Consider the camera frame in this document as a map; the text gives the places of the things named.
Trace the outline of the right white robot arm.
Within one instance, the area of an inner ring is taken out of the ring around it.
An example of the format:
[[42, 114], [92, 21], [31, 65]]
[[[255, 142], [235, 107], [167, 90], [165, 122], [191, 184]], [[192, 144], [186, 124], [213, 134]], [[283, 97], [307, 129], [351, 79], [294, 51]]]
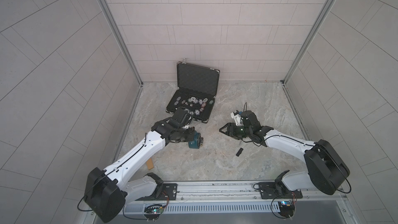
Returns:
[[231, 116], [234, 121], [220, 128], [222, 134], [244, 143], [281, 150], [306, 164], [306, 169], [286, 170], [274, 180], [273, 189], [279, 197], [314, 188], [333, 195], [348, 180], [348, 166], [328, 141], [306, 141], [283, 134], [273, 127], [261, 125], [252, 111], [235, 111]]

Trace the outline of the black battery cover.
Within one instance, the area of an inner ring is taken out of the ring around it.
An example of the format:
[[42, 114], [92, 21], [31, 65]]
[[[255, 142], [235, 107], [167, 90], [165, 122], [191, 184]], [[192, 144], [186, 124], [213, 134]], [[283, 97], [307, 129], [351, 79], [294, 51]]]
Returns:
[[236, 156], [239, 157], [241, 155], [241, 153], [243, 152], [243, 150], [244, 150], [243, 148], [240, 148], [238, 150], [238, 152], [236, 153]]

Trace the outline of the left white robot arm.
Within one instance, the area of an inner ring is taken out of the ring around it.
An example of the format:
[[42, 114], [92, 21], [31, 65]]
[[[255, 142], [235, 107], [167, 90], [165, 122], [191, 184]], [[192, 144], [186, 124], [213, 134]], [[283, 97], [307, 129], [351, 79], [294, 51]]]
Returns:
[[154, 173], [135, 181], [131, 178], [169, 143], [193, 142], [199, 147], [202, 138], [195, 128], [189, 127], [192, 119], [193, 115], [180, 107], [172, 117], [157, 121], [150, 132], [122, 158], [103, 170], [94, 168], [88, 174], [81, 200], [106, 224], [130, 202], [145, 197], [157, 199], [163, 194], [161, 178]]

